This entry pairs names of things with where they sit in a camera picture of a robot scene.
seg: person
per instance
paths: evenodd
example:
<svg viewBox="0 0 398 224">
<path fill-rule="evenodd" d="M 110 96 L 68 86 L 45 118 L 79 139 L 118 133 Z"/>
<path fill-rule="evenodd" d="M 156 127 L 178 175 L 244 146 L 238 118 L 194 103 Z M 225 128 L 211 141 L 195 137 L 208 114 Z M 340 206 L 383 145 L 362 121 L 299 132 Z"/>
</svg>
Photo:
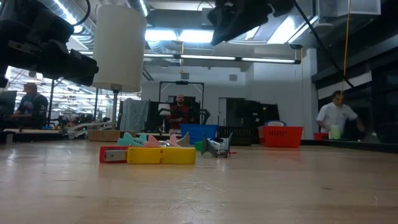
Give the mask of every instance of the person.
<svg viewBox="0 0 398 224">
<path fill-rule="evenodd" d="M 343 104 L 343 93 L 335 91 L 331 97 L 332 102 L 322 106 L 317 117 L 317 123 L 321 127 L 321 132 L 329 132 L 332 125 L 338 125 L 341 132 L 343 132 L 347 119 L 355 120 L 357 128 L 362 133 L 365 132 L 365 127 L 358 115 L 349 106 Z"/>
<path fill-rule="evenodd" d="M 169 117 L 170 129 L 180 129 L 180 124 L 193 122 L 193 118 L 189 117 L 190 107 L 185 105 L 185 97 L 179 94 L 175 101 L 176 105 L 170 107 L 171 116 Z"/>
<path fill-rule="evenodd" d="M 26 95 L 22 97 L 17 111 L 11 115 L 15 126 L 22 128 L 41 128 L 45 125 L 47 107 L 49 101 L 37 92 L 35 83 L 26 83 L 24 85 Z"/>
</svg>

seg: yellow block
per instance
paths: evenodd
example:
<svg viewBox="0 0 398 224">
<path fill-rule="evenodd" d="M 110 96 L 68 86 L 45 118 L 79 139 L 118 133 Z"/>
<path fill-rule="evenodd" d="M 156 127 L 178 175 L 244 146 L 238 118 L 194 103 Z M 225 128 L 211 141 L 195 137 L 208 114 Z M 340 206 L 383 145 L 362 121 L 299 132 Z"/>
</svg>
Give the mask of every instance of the yellow block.
<svg viewBox="0 0 398 224">
<path fill-rule="evenodd" d="M 127 162 L 130 164 L 160 164 L 163 156 L 159 147 L 130 147 L 127 150 Z"/>
<path fill-rule="evenodd" d="M 130 164 L 195 164 L 196 150 L 192 147 L 129 147 Z"/>
<path fill-rule="evenodd" d="M 197 151 L 193 147 L 163 147 L 163 164 L 195 164 Z"/>
</svg>

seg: red plastic basket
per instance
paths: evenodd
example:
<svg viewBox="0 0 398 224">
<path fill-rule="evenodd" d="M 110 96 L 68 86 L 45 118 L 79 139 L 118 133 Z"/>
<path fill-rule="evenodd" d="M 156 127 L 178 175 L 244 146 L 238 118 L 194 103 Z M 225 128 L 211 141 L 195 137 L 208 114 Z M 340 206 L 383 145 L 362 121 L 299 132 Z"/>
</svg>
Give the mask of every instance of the red plastic basket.
<svg viewBox="0 0 398 224">
<path fill-rule="evenodd" d="M 328 139 L 328 137 L 329 137 L 328 133 L 314 133 L 313 134 L 314 140 L 324 140 L 324 139 Z"/>
<path fill-rule="evenodd" d="M 298 148 L 302 133 L 303 127 L 259 127 L 260 143 L 267 147 Z"/>
</svg>

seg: person in dark shirt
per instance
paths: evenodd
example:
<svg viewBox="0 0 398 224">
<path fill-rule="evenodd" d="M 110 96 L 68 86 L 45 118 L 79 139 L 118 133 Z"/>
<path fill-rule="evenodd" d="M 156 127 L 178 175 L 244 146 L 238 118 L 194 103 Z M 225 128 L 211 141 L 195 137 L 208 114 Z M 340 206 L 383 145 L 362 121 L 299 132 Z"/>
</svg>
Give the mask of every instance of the person in dark shirt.
<svg viewBox="0 0 398 224">
<path fill-rule="evenodd" d="M 184 105 L 185 97 L 178 95 L 175 99 L 177 104 L 170 108 L 171 116 L 169 117 L 169 123 L 171 129 L 180 129 L 180 124 L 187 124 L 193 121 L 193 118 L 189 117 L 190 107 Z"/>
<path fill-rule="evenodd" d="M 26 83 L 24 92 L 26 95 L 22 97 L 17 111 L 11 118 L 23 128 L 41 128 L 47 119 L 49 101 L 37 92 L 35 83 Z"/>
</svg>

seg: white shirt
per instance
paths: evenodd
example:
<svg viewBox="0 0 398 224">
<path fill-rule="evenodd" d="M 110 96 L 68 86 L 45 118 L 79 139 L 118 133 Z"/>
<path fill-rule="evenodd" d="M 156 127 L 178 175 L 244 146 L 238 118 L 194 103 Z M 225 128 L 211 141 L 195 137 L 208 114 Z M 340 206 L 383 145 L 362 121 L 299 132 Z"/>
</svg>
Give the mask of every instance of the white shirt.
<svg viewBox="0 0 398 224">
<path fill-rule="evenodd" d="M 347 118 L 354 120 L 357 117 L 358 115 L 349 106 L 343 105 L 342 107 L 338 107 L 332 102 L 322 106 L 321 110 L 319 111 L 317 121 L 322 121 L 329 127 L 331 125 L 338 125 L 341 132 L 343 132 Z M 322 128 L 321 132 L 327 133 L 328 130 Z"/>
</svg>

